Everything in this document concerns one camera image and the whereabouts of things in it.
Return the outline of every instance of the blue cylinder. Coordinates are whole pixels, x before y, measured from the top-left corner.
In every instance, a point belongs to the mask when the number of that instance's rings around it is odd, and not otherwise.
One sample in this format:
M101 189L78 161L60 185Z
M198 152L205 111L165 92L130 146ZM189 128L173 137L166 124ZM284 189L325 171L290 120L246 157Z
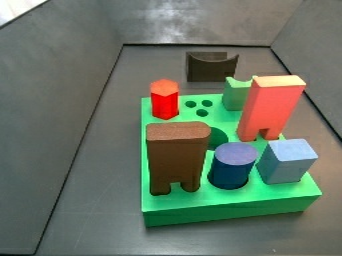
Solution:
M258 151L252 145L242 142L222 144L213 158L210 183L222 189L241 188L249 181L257 157Z

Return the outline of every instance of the brown arch block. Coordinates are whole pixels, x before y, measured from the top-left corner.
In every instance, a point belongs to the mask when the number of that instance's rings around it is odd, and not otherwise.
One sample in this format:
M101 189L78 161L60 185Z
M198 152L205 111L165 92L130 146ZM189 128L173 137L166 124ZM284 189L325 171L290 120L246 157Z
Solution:
M146 143L150 167L150 192L166 195L170 184L181 182L182 188L195 192L201 175L211 129L203 122L153 123L146 127Z
M187 52L187 81L225 82L234 77L239 55L227 58L227 52Z

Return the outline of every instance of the blue cube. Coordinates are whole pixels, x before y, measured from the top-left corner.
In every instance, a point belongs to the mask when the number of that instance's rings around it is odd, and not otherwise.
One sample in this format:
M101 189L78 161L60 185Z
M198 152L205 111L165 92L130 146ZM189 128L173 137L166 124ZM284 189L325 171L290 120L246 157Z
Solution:
M256 164L266 184L301 181L318 155L305 139L269 141Z

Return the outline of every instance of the green base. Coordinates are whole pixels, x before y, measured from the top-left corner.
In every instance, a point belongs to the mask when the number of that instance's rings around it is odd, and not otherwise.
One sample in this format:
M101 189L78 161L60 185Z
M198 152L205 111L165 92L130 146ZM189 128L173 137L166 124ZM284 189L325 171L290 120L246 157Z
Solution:
M213 106L203 106L203 100L210 100ZM197 102L197 107L187 107L187 101ZM205 111L198 111L201 109L207 111L206 117L203 117ZM214 156L214 151L210 150L206 155L201 188L197 192L183 191L181 185L175 183L171 185L173 190L169 195L150 194L146 125L162 122L203 121L226 132L230 142L237 142L239 138L235 131L241 114L241 111L226 111L222 105L222 94L191 95L179 97L179 115L165 121L151 115L151 99L142 99L142 211L147 227L298 212L304 211L322 195L309 173L305 174L301 182L266 185L256 166L249 182L242 188L222 190L214 187L207 180ZM258 149L261 157L268 141L258 137L257 141L249 144Z

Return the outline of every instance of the gray floor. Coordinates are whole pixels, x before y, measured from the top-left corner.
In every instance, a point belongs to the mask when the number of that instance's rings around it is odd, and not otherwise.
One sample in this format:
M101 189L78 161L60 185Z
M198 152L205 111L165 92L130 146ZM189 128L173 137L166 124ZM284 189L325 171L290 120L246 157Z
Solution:
M222 92L186 82L186 51L241 54L237 78L286 74L268 48L125 47L83 140L39 255L340 254L342 147L304 96L285 135L306 138L320 160L310 173L324 196L304 214L242 218L146 229L141 213L141 97L165 77L182 94Z

